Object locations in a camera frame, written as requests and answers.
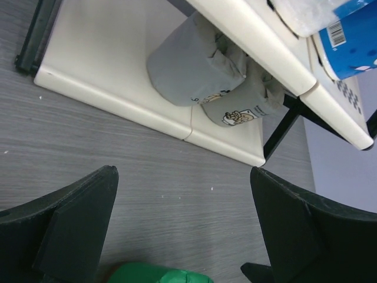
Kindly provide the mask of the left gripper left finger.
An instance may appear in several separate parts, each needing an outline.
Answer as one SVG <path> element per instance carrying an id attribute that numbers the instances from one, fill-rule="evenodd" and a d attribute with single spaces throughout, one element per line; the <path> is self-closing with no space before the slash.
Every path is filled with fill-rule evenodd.
<path id="1" fill-rule="evenodd" d="M 94 282 L 118 180 L 103 166 L 1 211 L 1 282 Z"/>

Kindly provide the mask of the blue roll front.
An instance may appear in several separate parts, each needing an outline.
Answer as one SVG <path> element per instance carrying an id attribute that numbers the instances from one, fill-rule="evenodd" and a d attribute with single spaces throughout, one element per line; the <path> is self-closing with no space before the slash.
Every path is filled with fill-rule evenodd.
<path id="1" fill-rule="evenodd" d="M 335 21 L 312 35 L 320 61 L 333 80 L 376 68 L 376 1 L 342 1 Z"/>

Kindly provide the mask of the blue roll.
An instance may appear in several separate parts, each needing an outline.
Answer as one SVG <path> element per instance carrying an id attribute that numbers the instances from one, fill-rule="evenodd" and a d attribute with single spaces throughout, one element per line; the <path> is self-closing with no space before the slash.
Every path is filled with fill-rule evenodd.
<path id="1" fill-rule="evenodd" d="M 280 0 L 272 1 L 277 14 L 298 36 L 308 37 L 336 22 L 335 10 L 343 0 Z"/>
<path id="2" fill-rule="evenodd" d="M 320 61 L 333 80 L 376 68 L 376 1 L 342 1 L 335 21 L 312 35 Z"/>

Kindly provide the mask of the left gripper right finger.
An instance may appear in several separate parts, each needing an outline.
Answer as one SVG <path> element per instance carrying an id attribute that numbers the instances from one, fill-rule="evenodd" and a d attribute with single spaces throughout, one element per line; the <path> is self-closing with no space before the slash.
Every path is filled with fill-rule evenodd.
<path id="1" fill-rule="evenodd" d="M 250 172 L 270 263 L 246 262 L 250 282 L 375 282 L 376 214 L 298 187 L 259 167 Z"/>

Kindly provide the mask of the grey paper roll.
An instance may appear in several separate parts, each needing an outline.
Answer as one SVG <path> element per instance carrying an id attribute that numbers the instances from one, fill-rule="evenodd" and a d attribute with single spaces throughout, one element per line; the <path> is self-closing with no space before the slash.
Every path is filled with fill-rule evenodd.
<path id="1" fill-rule="evenodd" d="M 151 53 L 153 87 L 176 106 L 218 99 L 246 79 L 246 53 L 199 12 L 189 16 Z"/>
<path id="2" fill-rule="evenodd" d="M 234 127 L 273 114 L 281 108 L 284 98 L 284 86 L 267 71 L 254 66 L 242 84 L 202 108 L 217 125 Z"/>

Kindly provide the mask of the green paper roll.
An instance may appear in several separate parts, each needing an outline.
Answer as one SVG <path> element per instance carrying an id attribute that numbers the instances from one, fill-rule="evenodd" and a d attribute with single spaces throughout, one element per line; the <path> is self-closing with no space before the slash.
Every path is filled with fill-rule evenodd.
<path id="1" fill-rule="evenodd" d="M 104 282 L 129 282 L 129 283 L 164 283 L 164 282 L 203 282 L 212 283 L 207 275 L 193 271 L 153 265 L 143 262 L 128 262 L 116 266 L 109 272 Z"/>

